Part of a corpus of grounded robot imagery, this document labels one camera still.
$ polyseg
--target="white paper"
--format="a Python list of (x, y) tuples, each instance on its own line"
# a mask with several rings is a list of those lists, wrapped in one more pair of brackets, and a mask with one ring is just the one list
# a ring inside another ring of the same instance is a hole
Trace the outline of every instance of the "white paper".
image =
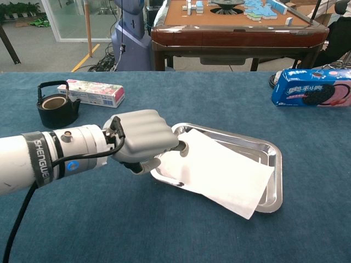
[(160, 157), (159, 172), (250, 219), (274, 167), (240, 155), (195, 129), (178, 138), (189, 145), (188, 155), (165, 153)]

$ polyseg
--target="stainless steel tray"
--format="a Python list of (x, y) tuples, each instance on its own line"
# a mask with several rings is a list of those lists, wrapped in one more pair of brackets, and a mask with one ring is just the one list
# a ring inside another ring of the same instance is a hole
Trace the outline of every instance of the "stainless steel tray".
[[(223, 146), (258, 163), (274, 167), (274, 172), (268, 181), (267, 187), (257, 205), (256, 211), (272, 213), (280, 208), (283, 201), (281, 152), (274, 144), (260, 139), (234, 133), (227, 133), (225, 131), (206, 128), (190, 123), (178, 123), (172, 127), (173, 132), (177, 136), (182, 133), (186, 133), (191, 129), (196, 129), (206, 134)], [(158, 169), (152, 170), (151, 174), (159, 181), (195, 192), (191, 189), (191, 187), (183, 184), (182, 182), (163, 176), (159, 173)]]

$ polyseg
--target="glass door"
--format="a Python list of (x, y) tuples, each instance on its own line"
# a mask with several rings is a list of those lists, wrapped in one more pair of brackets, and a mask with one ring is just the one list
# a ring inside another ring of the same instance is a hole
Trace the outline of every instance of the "glass door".
[[(55, 38), (59, 42), (87, 40), (83, 0), (43, 0)], [(88, 0), (92, 41), (109, 42), (110, 29), (120, 17), (113, 0)]]

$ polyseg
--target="oreo box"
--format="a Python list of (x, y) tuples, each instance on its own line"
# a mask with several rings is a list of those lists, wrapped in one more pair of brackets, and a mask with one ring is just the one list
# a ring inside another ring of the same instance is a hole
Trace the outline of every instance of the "oreo box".
[(277, 106), (350, 106), (351, 70), (283, 70), (272, 94)]

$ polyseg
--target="table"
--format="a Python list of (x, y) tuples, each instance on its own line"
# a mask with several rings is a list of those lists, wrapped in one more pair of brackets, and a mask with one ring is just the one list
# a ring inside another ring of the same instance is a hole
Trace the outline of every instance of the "table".
[[(36, 191), (10, 262), (350, 262), (351, 108), (276, 107), (271, 74), (0, 74), (0, 137), (48, 130), (36, 87), (71, 78), (123, 84), (126, 99), (117, 109), (83, 104), (70, 126), (154, 108), (169, 125), (190, 122), (268, 140), (283, 156), (282, 207), (249, 221), (109, 159)], [(0, 196), (0, 254), (25, 194)]]
[[(300, 59), (301, 66), (311, 68), (328, 34), (328, 28), (311, 21), (292, 8), (276, 20), (252, 21), (244, 14), (219, 15), (216, 8), (203, 1), (203, 14), (182, 11), (185, 0), (166, 0), (151, 30), (156, 70), (165, 70), (165, 58), (259, 58), (286, 56)], [(285, 21), (292, 17), (292, 25)]]

